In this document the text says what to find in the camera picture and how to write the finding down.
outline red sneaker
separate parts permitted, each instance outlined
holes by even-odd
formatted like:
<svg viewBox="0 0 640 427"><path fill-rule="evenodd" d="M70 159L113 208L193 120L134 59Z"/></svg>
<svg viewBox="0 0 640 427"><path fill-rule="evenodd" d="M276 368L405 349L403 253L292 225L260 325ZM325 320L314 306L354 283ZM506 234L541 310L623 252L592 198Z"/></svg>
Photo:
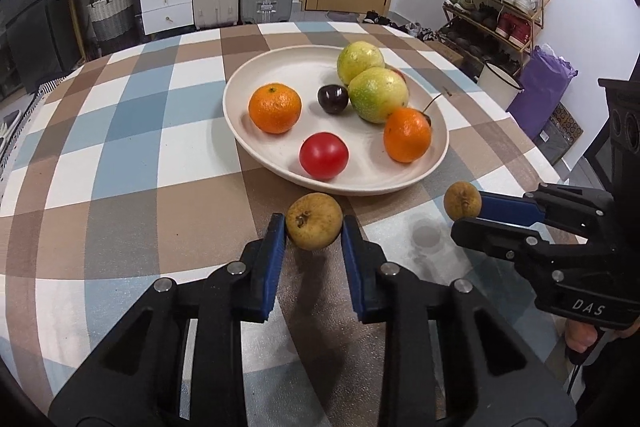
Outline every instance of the red sneaker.
<svg viewBox="0 0 640 427"><path fill-rule="evenodd" d="M516 17L515 15L512 15L511 19L513 21L514 28L509 40L523 48L527 45L527 42L529 42L531 37L531 25L528 21L521 19L520 17Z"/></svg>
<svg viewBox="0 0 640 427"><path fill-rule="evenodd" d="M509 38L509 35L511 35L511 31L513 30L513 19L515 17L513 15L511 15L510 13L507 12L502 12L500 14L500 17L498 18L498 26L495 29L495 32L500 35L501 37L504 37L505 39Z"/></svg>

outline woven basket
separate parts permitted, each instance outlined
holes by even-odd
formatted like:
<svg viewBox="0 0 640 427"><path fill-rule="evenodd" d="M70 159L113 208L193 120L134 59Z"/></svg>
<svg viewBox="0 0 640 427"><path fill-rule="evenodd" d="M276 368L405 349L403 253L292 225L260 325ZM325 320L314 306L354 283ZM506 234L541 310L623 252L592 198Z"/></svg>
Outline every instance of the woven basket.
<svg viewBox="0 0 640 427"><path fill-rule="evenodd" d="M98 42L114 39L134 26L133 0L97 0L87 8Z"/></svg>

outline table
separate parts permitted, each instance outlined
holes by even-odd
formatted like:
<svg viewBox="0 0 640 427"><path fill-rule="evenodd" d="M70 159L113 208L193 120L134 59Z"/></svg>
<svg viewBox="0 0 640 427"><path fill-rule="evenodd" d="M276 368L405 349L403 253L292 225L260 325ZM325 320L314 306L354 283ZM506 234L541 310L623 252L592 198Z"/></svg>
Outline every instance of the table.
<svg viewBox="0 0 640 427"><path fill-rule="evenodd" d="M33 113L0 206L0 355L38 407L48 409L157 277L206 277L261 236L272 212L307 192L235 142L222 114L225 79L268 50L358 40L379 46L390 65L433 94L446 93L450 147L423 182L339 203L390 260L438 283L469 279L566 377L562 320L535 309L512 264L457 247L442 207L457 180L518 196L557 182L538 149L428 44L377 25L276 23L192 33L94 60ZM242 334L250 425L375 425L384 326L357 322L338 242L316 253L289 245L270 319L243 325Z"/></svg>

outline purple bag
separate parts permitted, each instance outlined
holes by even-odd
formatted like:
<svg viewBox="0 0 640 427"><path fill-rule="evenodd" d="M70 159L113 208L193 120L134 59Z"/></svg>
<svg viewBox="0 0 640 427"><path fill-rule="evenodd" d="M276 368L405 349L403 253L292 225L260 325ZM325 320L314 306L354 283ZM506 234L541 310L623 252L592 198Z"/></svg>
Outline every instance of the purple bag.
<svg viewBox="0 0 640 427"><path fill-rule="evenodd" d="M524 133L534 139L560 102L571 79L578 74L566 60L547 46L536 46L520 75L524 91L511 102L508 111Z"/></svg>

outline person's hand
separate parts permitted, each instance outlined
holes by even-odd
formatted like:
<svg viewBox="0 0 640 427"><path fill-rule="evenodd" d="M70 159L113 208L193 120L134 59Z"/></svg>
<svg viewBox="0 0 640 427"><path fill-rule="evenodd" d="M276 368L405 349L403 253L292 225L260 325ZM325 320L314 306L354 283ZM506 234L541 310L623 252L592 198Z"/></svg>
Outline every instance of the person's hand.
<svg viewBox="0 0 640 427"><path fill-rule="evenodd" d="M636 333L639 328L640 319L636 320L634 325L627 330L616 331L611 340L620 338L626 339ZM573 349L578 353L584 353L589 347L593 346L597 338L598 333L594 326L567 319L566 326L564 327L564 339L566 341L566 345L569 346L570 349Z"/></svg>

